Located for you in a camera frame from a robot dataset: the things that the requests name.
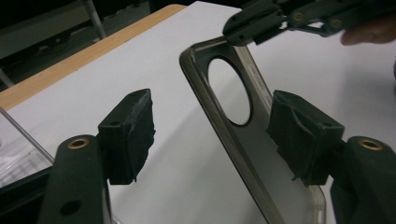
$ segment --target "white table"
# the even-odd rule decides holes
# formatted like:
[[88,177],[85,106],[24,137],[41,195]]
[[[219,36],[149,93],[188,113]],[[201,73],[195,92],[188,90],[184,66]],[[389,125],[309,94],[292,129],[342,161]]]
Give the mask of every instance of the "white table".
[[[178,65],[184,49],[221,35],[237,11],[197,2],[8,113],[55,155],[66,138],[97,134],[124,95],[151,88],[155,143],[137,183],[110,188],[114,214],[125,224],[264,223]],[[346,125],[345,139],[367,135],[396,148],[395,43],[347,48],[338,39],[289,32],[249,47],[272,91],[303,96]]]

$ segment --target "transparent plastic object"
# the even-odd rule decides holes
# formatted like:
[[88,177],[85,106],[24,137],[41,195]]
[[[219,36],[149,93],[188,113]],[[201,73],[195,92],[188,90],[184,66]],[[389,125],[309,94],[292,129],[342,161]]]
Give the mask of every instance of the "transparent plastic object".
[[[243,83],[249,100],[249,118],[236,124],[223,108],[239,110],[237,97],[225,105],[209,82],[209,65],[223,60]],[[272,104],[262,75],[247,47],[234,47],[223,37],[198,43],[180,56],[181,68],[236,170],[268,223],[325,223],[326,200],[319,186],[292,181],[293,173],[276,152],[266,133]],[[232,95],[233,88],[225,89]]]
[[43,170],[53,158],[0,107],[0,188]]

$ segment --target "dark floor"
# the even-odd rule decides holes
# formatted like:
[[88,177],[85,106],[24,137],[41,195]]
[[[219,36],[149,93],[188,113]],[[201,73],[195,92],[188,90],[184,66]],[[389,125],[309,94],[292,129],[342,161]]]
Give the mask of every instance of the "dark floor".
[[[149,2],[143,1],[139,6],[128,6],[114,15],[105,17],[102,20],[102,24],[106,35],[112,35],[146,17],[148,14]],[[3,64],[2,69],[14,83],[18,83],[87,48],[97,40],[93,27],[86,26],[75,31],[66,39],[58,39],[58,43],[53,46],[42,46],[40,51],[33,55],[24,56],[14,62]],[[0,81],[0,91],[5,89],[6,85]]]

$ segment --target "oval hole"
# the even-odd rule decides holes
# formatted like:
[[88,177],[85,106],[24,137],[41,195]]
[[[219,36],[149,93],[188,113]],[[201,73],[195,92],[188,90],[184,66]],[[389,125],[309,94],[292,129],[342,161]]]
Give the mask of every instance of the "oval hole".
[[213,60],[208,70],[209,83],[227,118],[244,125],[250,118],[248,94],[236,71],[221,59]]

